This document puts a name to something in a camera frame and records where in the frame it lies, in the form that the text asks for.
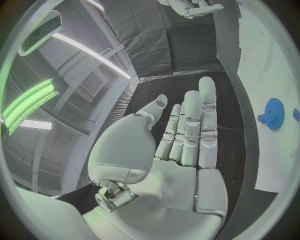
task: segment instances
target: black floor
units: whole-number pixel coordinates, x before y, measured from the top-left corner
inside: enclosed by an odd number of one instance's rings
[[[136,113],[143,106],[165,94],[168,105],[159,122],[152,128],[156,147],[165,132],[170,113],[175,104],[181,104],[187,91],[198,90],[201,77],[214,80],[217,99],[218,153],[217,166],[224,178],[228,192],[228,214],[230,219],[240,196],[244,180],[246,149],[244,123],[234,88],[225,72],[207,72],[192,75],[172,76],[140,83],[127,107],[125,116]]]

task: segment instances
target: white robotic hand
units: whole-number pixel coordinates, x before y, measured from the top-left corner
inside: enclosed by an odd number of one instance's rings
[[[179,15],[187,19],[203,17],[207,14],[222,10],[224,7],[221,4],[209,6],[205,0],[192,0],[193,4],[199,5],[195,7],[188,0],[158,0],[162,5],[171,6]]]
[[[167,106],[161,94],[139,110],[112,124],[94,145],[88,161],[88,175],[101,186],[98,204],[113,211],[136,197],[126,184],[137,184],[151,170],[156,144],[150,132]]]

